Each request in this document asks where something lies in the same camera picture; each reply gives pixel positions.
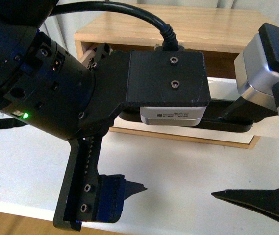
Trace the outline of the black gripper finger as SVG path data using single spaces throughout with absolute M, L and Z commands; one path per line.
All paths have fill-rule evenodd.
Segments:
M 279 222 L 279 188 L 274 190 L 227 189 L 213 192 L 211 195 Z

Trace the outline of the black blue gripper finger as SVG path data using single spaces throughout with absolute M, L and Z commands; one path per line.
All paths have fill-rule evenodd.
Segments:
M 124 201 L 132 195 L 147 190 L 141 183 L 126 180 L 124 175 L 101 175 L 100 180 L 97 222 L 117 222 L 122 215 Z

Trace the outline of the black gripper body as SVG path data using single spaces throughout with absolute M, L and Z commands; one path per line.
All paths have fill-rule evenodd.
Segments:
M 46 34 L 38 33 L 25 55 L 13 52 L 15 69 L 0 87 L 0 111 L 67 140 L 71 151 L 53 224 L 65 230 L 96 222 L 101 180 L 97 170 L 103 136 L 111 122 L 86 129 L 99 86 L 94 74 Z

